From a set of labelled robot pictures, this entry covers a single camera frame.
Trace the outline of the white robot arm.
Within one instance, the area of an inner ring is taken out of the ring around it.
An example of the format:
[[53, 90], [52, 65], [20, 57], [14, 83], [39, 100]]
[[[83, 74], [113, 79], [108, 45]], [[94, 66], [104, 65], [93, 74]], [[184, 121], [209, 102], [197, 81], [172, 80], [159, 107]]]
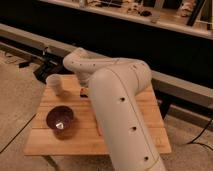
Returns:
[[92, 58], [77, 48], [63, 65], [89, 89], [115, 171], [166, 171], [135, 96], [151, 84], [151, 70], [142, 60]]

